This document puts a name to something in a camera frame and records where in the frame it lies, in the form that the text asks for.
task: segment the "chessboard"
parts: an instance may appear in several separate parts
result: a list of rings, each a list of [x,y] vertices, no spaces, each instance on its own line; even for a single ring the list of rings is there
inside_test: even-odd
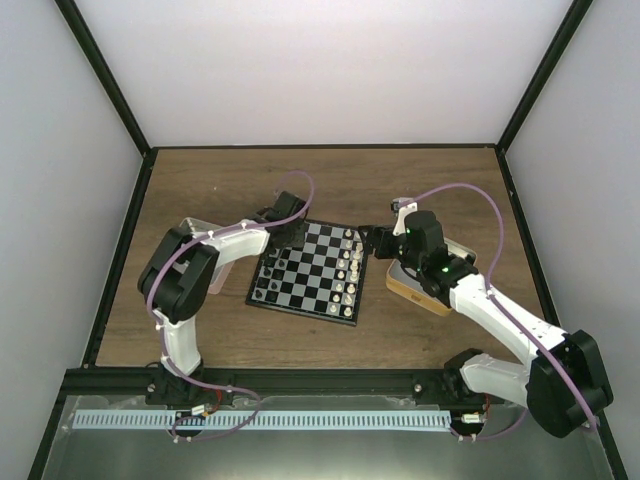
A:
[[[367,266],[355,227],[306,220],[302,248],[260,256],[246,303],[355,326]]]

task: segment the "white cable tray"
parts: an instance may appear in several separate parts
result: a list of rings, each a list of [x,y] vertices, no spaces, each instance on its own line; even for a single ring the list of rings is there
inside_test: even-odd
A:
[[[173,410],[78,410],[76,430],[166,430],[176,421]],[[221,410],[205,420],[188,419],[179,430],[226,430],[251,412]],[[448,411],[261,411],[243,430],[396,430],[449,432]]]

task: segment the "wooden surface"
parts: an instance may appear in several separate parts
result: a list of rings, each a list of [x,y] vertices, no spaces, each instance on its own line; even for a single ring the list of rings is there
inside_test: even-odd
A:
[[[307,170],[316,181],[309,218],[393,223],[389,202],[449,183],[486,189],[505,216],[506,243],[493,283],[540,315],[495,154],[491,149],[163,150],[159,153],[98,358],[99,365],[144,365],[158,359],[153,322],[136,290],[164,233],[184,217],[227,225],[273,202],[280,176]],[[306,198],[304,180],[287,189]],[[478,194],[455,189],[421,203],[436,212],[445,235],[478,253],[485,272],[498,240],[494,214]],[[470,347],[509,352],[471,320],[439,317],[385,287],[389,261],[370,258],[357,327],[244,304],[257,258],[236,263],[222,292],[198,314],[207,366],[439,368]]]

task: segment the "robotic arm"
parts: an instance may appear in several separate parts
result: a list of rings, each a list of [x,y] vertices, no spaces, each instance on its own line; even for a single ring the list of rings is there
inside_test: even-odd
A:
[[[162,329],[168,357],[181,372],[191,375],[202,362],[196,343],[195,321],[207,293],[220,292],[233,263],[240,258],[260,255],[267,248],[301,247],[306,228],[304,217],[281,226],[261,228],[259,225],[289,218],[304,205],[305,202],[295,195],[282,192],[273,207],[242,220],[242,228],[211,235],[196,244],[167,271],[153,297],[153,311],[162,319],[162,325],[157,328]],[[138,290],[145,301],[160,270],[182,245],[219,228],[204,224],[197,228],[182,225],[170,229],[138,280]],[[167,358],[163,357],[161,362],[177,375]]]
[[[397,259],[435,301],[469,317],[503,343],[519,364],[496,360],[471,349],[451,359],[445,368],[449,388],[458,396],[488,393],[529,408],[550,434],[564,437],[583,424],[585,413],[559,373],[527,336],[491,301],[485,278],[447,247],[442,225],[433,212],[416,203],[399,207],[394,226],[361,227],[366,248],[379,259]],[[520,324],[560,362],[591,410],[602,411],[613,401],[597,344],[588,334],[569,335],[532,315],[491,286],[491,293]]]

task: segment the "white wall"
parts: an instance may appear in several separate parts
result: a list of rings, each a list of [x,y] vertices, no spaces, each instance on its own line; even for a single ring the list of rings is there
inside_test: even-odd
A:
[[[53,1],[0,15],[0,477],[80,364],[140,156]]]
[[[563,325],[598,341],[640,478],[640,3],[594,2],[508,152]]]
[[[152,145],[496,142],[570,0],[78,0]]]

